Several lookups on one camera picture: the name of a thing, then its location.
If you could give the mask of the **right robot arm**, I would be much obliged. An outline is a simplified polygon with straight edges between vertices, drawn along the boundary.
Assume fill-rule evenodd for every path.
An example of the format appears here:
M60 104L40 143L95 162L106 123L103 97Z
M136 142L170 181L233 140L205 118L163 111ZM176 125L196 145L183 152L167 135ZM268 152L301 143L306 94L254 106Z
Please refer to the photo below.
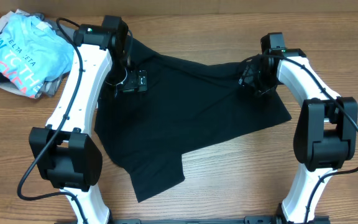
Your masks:
M301 112L293 138L298 170L288 195L275 215L251 216L245 223L329 223L314 212L324 189L345 161L353 158L358 132L358 104L330 89L313 71L301 49L285 46L283 34L272 32L260 40L261 54L243 61L239 84L267 99L285 85Z

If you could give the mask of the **black t-shirt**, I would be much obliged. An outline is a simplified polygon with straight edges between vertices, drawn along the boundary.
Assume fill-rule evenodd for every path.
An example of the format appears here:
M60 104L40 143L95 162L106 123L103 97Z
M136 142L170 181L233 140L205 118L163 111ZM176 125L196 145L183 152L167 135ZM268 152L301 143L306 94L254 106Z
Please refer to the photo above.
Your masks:
M94 130L113 163L131 177L139 202L184 181L190 151L290 120L280 97L255 97L240 86L241 63L204 65L162 55L138 40L136 70L145 93L101 93Z

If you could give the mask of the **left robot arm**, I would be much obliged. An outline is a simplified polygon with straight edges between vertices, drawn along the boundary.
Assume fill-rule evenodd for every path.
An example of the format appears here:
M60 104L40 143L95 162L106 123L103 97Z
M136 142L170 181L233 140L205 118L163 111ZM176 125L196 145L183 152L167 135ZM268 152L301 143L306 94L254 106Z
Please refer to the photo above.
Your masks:
M103 156L91 138L94 111L101 90L114 99L120 93L147 90L147 73L131 67L133 36L117 16L105 16L100 26L79 25L68 41L74 59L63 93L45 127L32 128L30 168L65 195L76 223L112 223L98 186Z

